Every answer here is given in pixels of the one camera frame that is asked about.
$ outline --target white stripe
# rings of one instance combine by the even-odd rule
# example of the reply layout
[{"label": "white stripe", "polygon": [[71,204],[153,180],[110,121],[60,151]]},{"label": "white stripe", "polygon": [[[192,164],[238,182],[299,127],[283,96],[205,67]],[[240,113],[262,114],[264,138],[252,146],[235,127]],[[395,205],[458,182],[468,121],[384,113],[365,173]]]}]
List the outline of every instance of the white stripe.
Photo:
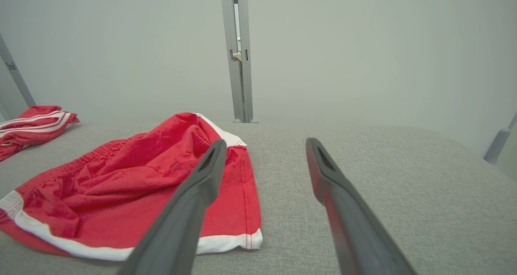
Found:
[{"label": "white stripe", "polygon": [[44,115],[34,115],[33,117],[30,117],[30,118],[8,120],[7,122],[0,123],[0,128],[3,128],[4,126],[8,126],[9,124],[15,124],[17,122],[33,122],[37,119],[48,117],[48,115],[52,115],[54,113],[60,113],[60,111],[52,111],[51,113],[46,113]]},{"label": "white stripe", "polygon": [[216,124],[211,122],[209,119],[207,119],[201,113],[194,113],[194,115],[197,115],[198,117],[201,117],[202,119],[204,119],[205,122],[207,122],[216,131],[216,133],[221,137],[221,139],[225,140],[225,142],[227,143],[227,148],[231,147],[231,146],[237,146],[237,145],[245,146],[245,147],[248,146],[239,137],[222,130],[220,127],[216,126]]},{"label": "white stripe", "polygon": [[[89,247],[74,240],[65,239],[52,235],[48,224],[32,218],[23,210],[22,196],[11,191],[4,198],[0,199],[0,208],[3,209],[9,218],[14,220],[24,231],[27,231],[54,246],[67,251],[68,253],[83,258],[124,261],[134,248],[116,249],[110,247]],[[238,236],[207,236],[201,237],[198,241],[196,254],[225,252],[236,247],[247,249],[260,249],[262,244],[262,232],[260,229],[254,234],[242,234]]]},{"label": "white stripe", "polygon": [[70,117],[70,113],[64,113],[64,117],[57,120],[57,122],[54,122],[53,124],[46,124],[44,126],[32,126],[30,128],[10,128],[7,132],[0,133],[0,138],[3,137],[7,133],[11,132],[27,132],[27,133],[46,133],[46,132],[52,132],[59,128],[61,128],[68,118]]},{"label": "white stripe", "polygon": [[[37,118],[37,119],[35,119],[35,120],[32,120],[32,121],[30,121],[30,122],[35,122],[35,121],[37,121],[38,119],[57,118],[57,121],[55,121],[55,122],[53,122],[53,123],[52,123],[52,124],[55,124],[55,123],[59,122],[59,118],[61,118],[64,114],[65,114],[65,113],[55,113],[55,114],[53,114],[53,115],[49,115],[49,116],[46,116],[46,117],[39,117],[39,118]],[[21,123],[22,123],[22,122],[15,122],[15,123],[13,122],[13,123],[11,123],[11,124],[21,124]],[[45,127],[45,126],[50,126],[50,125],[51,125],[51,124],[43,124],[43,125],[41,125],[41,126],[28,126],[28,127],[26,127],[26,128],[43,128],[43,127]],[[5,130],[0,130],[0,133],[6,133],[6,132],[17,131],[17,130],[20,130],[20,129],[21,129],[21,128],[7,128],[7,129],[5,129]]]}]

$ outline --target gray fabric surface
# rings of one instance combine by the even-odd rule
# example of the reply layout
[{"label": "gray fabric surface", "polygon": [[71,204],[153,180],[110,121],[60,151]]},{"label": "gray fabric surface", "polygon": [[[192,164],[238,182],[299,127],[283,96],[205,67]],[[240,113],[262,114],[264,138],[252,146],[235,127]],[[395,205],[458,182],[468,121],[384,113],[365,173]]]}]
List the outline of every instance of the gray fabric surface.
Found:
[{"label": "gray fabric surface", "polygon": [[[31,177],[158,123],[78,124],[0,162],[0,197]],[[517,270],[517,183],[459,143],[415,128],[286,129],[220,124],[247,144],[264,242],[196,257],[195,274],[338,273],[305,160],[317,137],[421,274]],[[1,274],[114,274],[119,264],[35,251],[0,233]]]}]

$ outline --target clothing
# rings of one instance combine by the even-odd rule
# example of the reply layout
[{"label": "clothing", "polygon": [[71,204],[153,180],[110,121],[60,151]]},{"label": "clothing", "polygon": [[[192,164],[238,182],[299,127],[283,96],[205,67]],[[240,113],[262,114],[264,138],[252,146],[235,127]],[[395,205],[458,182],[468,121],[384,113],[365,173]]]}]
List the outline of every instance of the clothing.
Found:
[{"label": "clothing", "polygon": [[218,139],[227,143],[227,160],[196,253],[259,249],[260,207],[247,146],[197,113],[174,115],[149,133],[111,141],[37,175],[0,200],[0,230],[42,251],[125,260]]},{"label": "clothing", "polygon": [[0,161],[31,145],[46,143],[79,122],[75,113],[57,105],[31,106],[17,119],[0,123]]}]

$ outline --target red garment with white stripes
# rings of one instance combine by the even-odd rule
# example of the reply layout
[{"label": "red garment with white stripes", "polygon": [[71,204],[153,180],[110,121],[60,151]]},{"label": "red garment with white stripes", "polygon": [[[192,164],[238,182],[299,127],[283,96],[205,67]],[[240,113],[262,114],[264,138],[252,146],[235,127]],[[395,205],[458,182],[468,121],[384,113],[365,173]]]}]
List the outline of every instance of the red garment with white stripes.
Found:
[{"label": "red garment with white stripes", "polygon": [[75,122],[79,122],[77,115],[61,111],[60,106],[31,106],[17,119],[0,123],[0,161],[54,139]]},{"label": "red garment with white stripes", "polygon": [[149,133],[111,141],[37,175],[0,200],[0,230],[42,251],[125,260],[218,139],[227,143],[227,160],[197,253],[259,249],[259,199],[247,145],[196,113],[174,115]]}]

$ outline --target white partition panel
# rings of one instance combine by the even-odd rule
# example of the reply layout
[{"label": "white partition panel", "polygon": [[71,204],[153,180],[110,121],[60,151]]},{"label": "white partition panel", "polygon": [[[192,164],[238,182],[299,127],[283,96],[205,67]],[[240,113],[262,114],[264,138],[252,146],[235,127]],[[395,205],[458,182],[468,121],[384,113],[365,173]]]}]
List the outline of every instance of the white partition panel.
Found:
[{"label": "white partition panel", "polygon": [[0,0],[0,32],[38,104],[234,119],[221,0]]},{"label": "white partition panel", "polygon": [[436,130],[482,155],[517,111],[517,0],[249,0],[260,122]]}]

